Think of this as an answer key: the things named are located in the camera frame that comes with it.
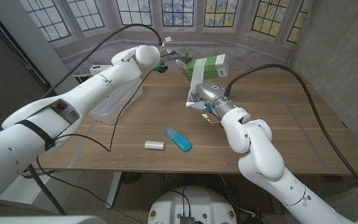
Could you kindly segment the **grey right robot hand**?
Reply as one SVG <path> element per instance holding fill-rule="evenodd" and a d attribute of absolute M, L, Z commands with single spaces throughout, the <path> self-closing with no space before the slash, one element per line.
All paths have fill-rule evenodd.
<path fill-rule="evenodd" d="M 189 90 L 185 106 L 211 113 L 221 119 L 227 112 L 237 108 L 232 100 L 224 96 L 225 91 L 225 88 L 217 83 L 197 84 Z"/>

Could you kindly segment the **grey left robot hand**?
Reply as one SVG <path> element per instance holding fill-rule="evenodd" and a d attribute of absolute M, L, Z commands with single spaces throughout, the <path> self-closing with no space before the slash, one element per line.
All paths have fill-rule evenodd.
<path fill-rule="evenodd" d="M 160 65 L 167 66 L 167 62 L 173 61 L 175 66 L 181 70 L 183 77 L 186 77 L 191 73 L 187 63 L 192 60 L 192 54 L 190 54 L 185 47 L 179 47 L 173 50 L 163 47 L 160 50 Z"/>

